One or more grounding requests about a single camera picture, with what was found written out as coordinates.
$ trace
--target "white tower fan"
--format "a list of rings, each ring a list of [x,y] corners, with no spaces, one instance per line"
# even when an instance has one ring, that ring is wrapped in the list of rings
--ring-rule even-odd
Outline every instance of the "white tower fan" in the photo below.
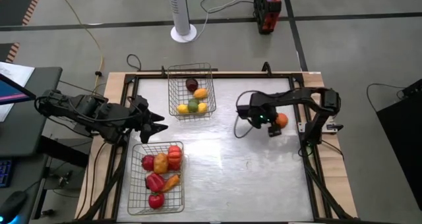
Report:
[[[173,11],[174,27],[171,37],[179,43],[187,43],[195,39],[196,28],[189,24],[189,13],[186,0],[169,0]]]

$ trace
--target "metal wire basket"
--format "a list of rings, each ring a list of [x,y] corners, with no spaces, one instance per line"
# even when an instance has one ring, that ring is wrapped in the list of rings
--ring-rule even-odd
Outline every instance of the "metal wire basket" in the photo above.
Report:
[[[195,63],[190,65],[170,66],[167,70],[169,82],[169,113],[181,121],[208,120],[217,109],[214,84],[212,82],[212,70],[209,63]],[[201,103],[207,104],[205,113],[180,114],[177,106],[188,104],[194,99],[193,93],[186,88],[186,79],[194,78],[198,82],[198,88],[205,88],[208,96],[201,99]]]
[[[164,193],[164,205],[159,209],[152,209],[148,205],[148,197],[152,194],[146,188],[145,178],[149,171],[142,168],[142,158],[145,155],[167,154],[170,146],[179,146],[183,153],[183,143],[181,142],[160,142],[149,144],[137,144],[133,147],[131,164],[131,187],[127,204],[129,215],[145,215],[159,213],[177,213],[185,208],[185,187],[183,184],[183,160],[180,171],[168,171],[161,175],[168,180],[175,174],[180,174],[180,182],[170,191]]]

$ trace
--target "paper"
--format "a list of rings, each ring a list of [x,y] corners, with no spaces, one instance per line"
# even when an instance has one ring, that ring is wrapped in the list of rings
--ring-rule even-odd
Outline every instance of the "paper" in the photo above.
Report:
[[[11,63],[0,62],[0,73],[16,82],[19,86],[25,87],[27,81],[34,72],[33,67],[14,65]],[[13,104],[0,105],[0,122],[4,122],[7,114],[12,109]]]

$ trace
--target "computer monitor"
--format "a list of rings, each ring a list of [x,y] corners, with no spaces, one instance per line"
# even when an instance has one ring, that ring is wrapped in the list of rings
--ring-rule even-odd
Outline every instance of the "computer monitor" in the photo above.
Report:
[[[30,101],[36,96],[0,73],[0,105]]]

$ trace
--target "orange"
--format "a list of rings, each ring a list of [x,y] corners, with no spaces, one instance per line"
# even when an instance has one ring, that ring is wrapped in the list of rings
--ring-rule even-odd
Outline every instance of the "orange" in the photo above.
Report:
[[[287,116],[283,113],[278,113],[277,119],[276,119],[276,123],[281,127],[284,128],[287,123],[289,122],[289,119],[287,118]]]

